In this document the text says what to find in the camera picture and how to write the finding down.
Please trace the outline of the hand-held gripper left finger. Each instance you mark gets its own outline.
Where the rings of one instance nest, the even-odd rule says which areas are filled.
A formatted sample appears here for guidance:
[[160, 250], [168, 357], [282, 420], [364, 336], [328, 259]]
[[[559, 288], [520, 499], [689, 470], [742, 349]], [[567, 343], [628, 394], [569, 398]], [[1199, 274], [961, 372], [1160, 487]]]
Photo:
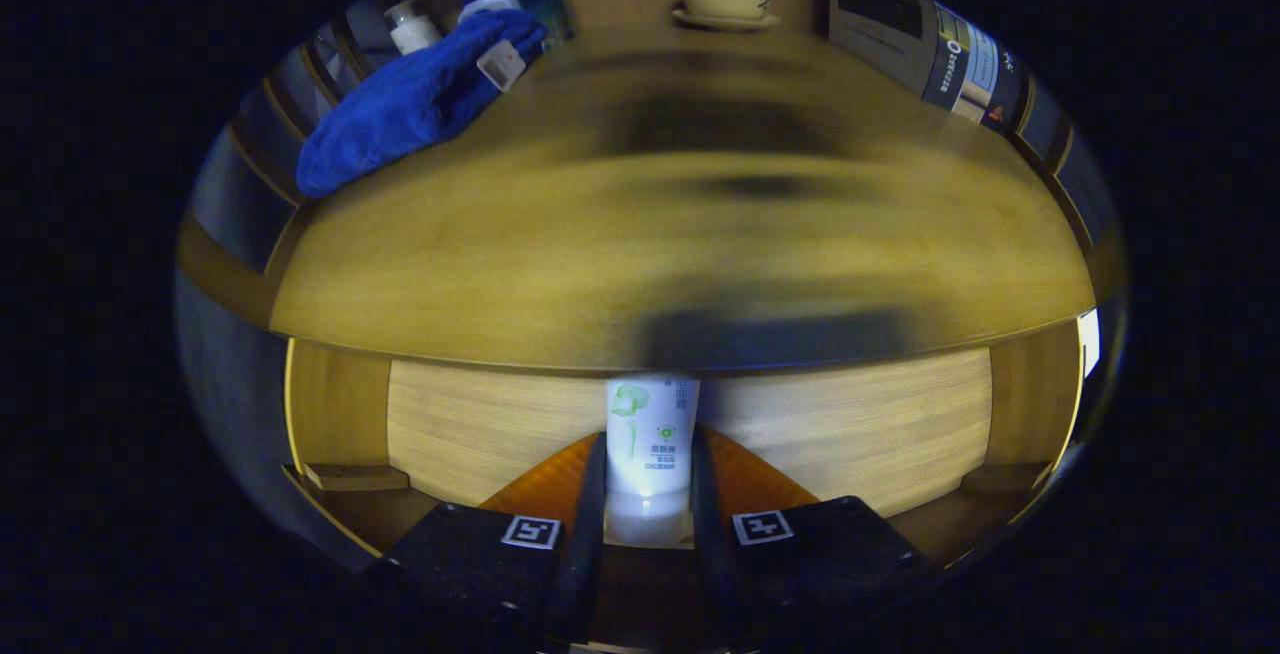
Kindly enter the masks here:
[[480, 507], [442, 503], [385, 557], [403, 613], [445, 637], [582, 637], [604, 550], [607, 436], [567, 445]]

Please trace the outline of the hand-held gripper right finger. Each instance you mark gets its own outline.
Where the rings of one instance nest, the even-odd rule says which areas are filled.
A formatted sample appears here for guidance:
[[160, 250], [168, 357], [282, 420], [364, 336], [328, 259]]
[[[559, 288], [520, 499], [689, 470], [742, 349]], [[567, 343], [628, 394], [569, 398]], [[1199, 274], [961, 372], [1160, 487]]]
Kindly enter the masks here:
[[933, 573], [856, 497], [819, 500], [707, 427], [692, 436], [699, 582], [726, 637], [858, 637]]

